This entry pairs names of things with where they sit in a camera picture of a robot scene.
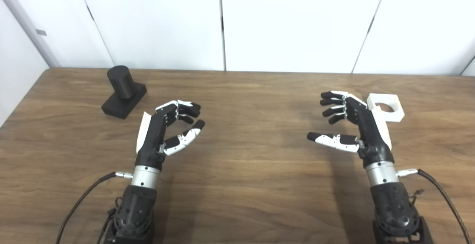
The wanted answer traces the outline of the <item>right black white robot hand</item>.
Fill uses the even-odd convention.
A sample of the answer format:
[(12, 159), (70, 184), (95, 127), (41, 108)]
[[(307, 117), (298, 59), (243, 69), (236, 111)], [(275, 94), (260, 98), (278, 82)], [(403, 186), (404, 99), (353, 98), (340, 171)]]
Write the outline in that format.
[(360, 135), (309, 132), (308, 140), (337, 150), (357, 153), (363, 160), (364, 167), (372, 163), (395, 162), (386, 122), (367, 103), (348, 92), (327, 91), (321, 93), (320, 105), (329, 106), (322, 112), (322, 116), (329, 119), (329, 124), (348, 120), (357, 125)]

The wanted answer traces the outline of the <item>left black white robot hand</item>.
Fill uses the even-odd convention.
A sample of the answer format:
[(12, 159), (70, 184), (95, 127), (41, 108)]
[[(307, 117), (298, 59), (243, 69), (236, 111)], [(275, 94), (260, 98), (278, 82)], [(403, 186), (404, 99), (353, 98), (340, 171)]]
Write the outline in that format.
[[(153, 115), (144, 112), (137, 136), (135, 165), (161, 171), (167, 156), (185, 149), (201, 133), (205, 122), (194, 121), (199, 117), (201, 108), (194, 102), (172, 100), (156, 107)], [(192, 127), (165, 139), (167, 128), (178, 120), (192, 124)]]

